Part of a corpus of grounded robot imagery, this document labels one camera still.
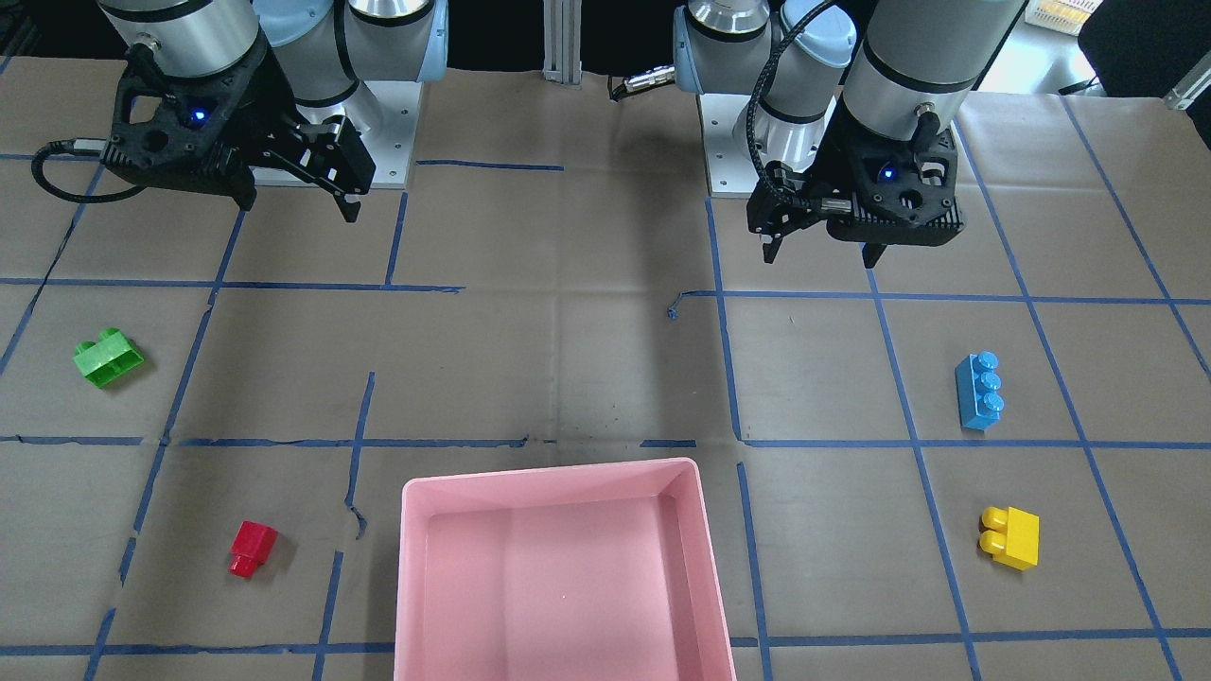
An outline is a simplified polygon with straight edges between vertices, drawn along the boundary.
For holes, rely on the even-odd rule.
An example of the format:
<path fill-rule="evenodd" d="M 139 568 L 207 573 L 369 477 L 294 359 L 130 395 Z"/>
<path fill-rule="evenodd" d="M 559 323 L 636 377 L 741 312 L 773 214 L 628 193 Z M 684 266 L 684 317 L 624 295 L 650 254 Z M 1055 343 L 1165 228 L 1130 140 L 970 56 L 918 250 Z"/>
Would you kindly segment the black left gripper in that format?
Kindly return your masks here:
<path fill-rule="evenodd" d="M 930 103 L 914 113 L 908 141 L 884 138 L 843 111 L 836 115 L 804 171 L 784 160 L 761 161 L 756 115 L 747 103 L 747 150 L 757 184 L 747 202 L 747 229 L 773 264 L 785 238 L 825 223 L 836 240 L 861 244 L 862 267 L 874 269 L 889 246 L 945 245 L 964 230 L 957 205 L 955 135 Z"/>

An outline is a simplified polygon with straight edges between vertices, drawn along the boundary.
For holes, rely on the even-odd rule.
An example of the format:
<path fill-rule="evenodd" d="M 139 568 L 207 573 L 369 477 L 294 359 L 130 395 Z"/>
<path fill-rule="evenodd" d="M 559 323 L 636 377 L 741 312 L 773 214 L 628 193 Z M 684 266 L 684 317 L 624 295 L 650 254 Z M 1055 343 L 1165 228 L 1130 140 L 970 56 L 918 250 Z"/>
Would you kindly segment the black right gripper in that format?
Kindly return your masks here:
<path fill-rule="evenodd" d="M 130 47 L 126 61 L 102 150 L 103 166 L 121 181 L 231 198 L 248 212 L 258 195 L 248 161 L 260 151 L 268 166 L 332 194 L 346 223 L 358 221 L 375 161 L 340 113 L 308 122 L 266 42 L 206 78 L 170 78 L 147 42 Z"/>

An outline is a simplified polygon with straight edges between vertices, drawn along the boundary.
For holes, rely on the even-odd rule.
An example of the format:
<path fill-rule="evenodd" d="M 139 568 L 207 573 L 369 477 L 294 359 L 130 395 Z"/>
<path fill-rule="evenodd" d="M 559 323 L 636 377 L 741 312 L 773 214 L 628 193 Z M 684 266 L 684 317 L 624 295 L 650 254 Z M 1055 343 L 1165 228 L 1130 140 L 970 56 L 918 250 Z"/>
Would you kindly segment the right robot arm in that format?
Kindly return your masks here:
<path fill-rule="evenodd" d="M 254 207 L 256 168 L 316 185 L 344 221 L 402 185 L 415 104 L 443 78 L 446 1 L 102 1 L 127 45 L 101 164 L 137 188 Z"/>

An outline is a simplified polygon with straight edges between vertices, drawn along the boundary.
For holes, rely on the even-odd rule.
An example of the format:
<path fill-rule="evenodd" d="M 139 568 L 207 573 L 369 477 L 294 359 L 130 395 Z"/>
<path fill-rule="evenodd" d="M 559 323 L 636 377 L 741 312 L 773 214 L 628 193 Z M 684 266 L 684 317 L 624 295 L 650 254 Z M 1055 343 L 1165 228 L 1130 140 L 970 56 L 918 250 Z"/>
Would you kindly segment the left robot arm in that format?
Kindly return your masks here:
<path fill-rule="evenodd" d="M 677 86 L 740 96 L 731 125 L 754 181 L 746 224 L 773 263 L 823 224 L 873 268 L 891 246 L 960 236 L 953 121 L 1021 1 L 688 1 L 675 13 Z"/>

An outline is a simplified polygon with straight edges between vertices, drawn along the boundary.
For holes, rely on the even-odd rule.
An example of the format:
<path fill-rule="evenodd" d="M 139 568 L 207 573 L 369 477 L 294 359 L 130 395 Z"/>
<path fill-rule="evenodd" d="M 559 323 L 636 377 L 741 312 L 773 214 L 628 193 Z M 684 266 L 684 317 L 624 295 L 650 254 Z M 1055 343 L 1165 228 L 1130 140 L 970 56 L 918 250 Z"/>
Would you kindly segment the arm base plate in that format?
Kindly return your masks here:
<path fill-rule="evenodd" d="M 751 198 L 757 173 L 745 138 L 748 96 L 698 95 L 696 103 L 710 198 Z"/>
<path fill-rule="evenodd" d="M 302 95 L 340 95 L 348 90 L 349 79 L 335 78 L 291 79 L 291 86 L 302 86 Z M 415 133 L 418 128 L 424 82 L 372 80 L 361 81 L 352 95 L 327 107 L 298 104 L 298 111 L 310 122 L 321 122 L 333 114 L 345 114 L 358 130 L 360 138 L 369 155 L 375 161 L 375 178 L 371 188 L 406 188 L 411 177 L 411 164 L 414 156 Z M 293 87 L 295 95 L 299 88 Z M 254 167 L 256 185 L 308 185 L 285 168 L 268 166 L 269 158 L 256 151 L 248 164 Z"/>

